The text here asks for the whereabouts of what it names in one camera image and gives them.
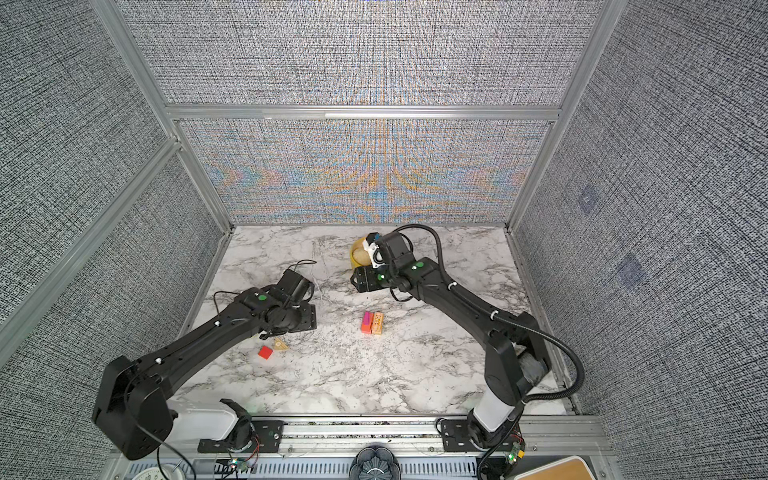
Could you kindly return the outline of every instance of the black mounting plate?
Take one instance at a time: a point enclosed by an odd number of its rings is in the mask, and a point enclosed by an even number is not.
[[[259,437],[259,453],[277,453],[280,450],[280,440],[283,439],[283,425],[285,423],[280,420],[253,420],[251,423],[254,433]],[[237,452],[237,454],[250,455],[254,450],[256,450],[255,443],[243,451]],[[227,447],[216,440],[204,439],[200,440],[197,445],[197,451],[199,453],[227,453]]]
[[[467,421],[464,420],[440,420],[442,429],[442,448],[446,452],[482,452],[475,447],[475,444],[469,440],[469,430]],[[505,447],[509,447],[515,440],[510,436],[499,446],[499,451],[503,452]]]

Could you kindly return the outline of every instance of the red cube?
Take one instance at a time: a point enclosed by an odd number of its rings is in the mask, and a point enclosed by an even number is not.
[[[269,359],[270,355],[272,355],[272,349],[268,346],[263,346],[259,350],[259,356],[265,360]]]

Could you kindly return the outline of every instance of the yellow container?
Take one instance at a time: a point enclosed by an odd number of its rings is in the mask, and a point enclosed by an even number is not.
[[[362,248],[362,242],[365,237],[361,237],[352,244],[352,248],[349,249],[349,259],[352,261],[352,268],[355,269],[358,266],[365,266],[371,264],[371,257],[366,252],[366,249]]]

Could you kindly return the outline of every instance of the enclosure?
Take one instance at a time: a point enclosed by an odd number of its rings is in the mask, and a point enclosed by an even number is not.
[[[457,281],[583,361],[576,395],[525,406],[529,465],[768,476],[765,2],[0,12],[0,477],[131,480],[141,466],[91,419],[105,366],[216,316],[233,297],[215,292],[312,259],[296,270],[316,330],[269,359],[273,339],[247,339],[177,395],[336,419],[328,435],[377,422],[371,436],[400,435],[403,478],[443,478],[418,470],[442,461],[425,419],[478,403],[483,347],[433,306],[349,284],[353,242],[404,223],[437,229]],[[360,332],[367,310],[385,313],[381,336]],[[548,352],[538,392],[574,381]],[[262,465],[323,457],[287,442]]]

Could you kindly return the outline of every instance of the side wall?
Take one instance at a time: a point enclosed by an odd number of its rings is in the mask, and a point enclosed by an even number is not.
[[[2,328],[165,135],[87,0],[4,2],[0,18]],[[175,338],[219,239],[171,158],[0,366],[0,478],[97,478],[104,366]]]
[[[768,462],[768,11],[631,1],[514,232],[627,478]]]

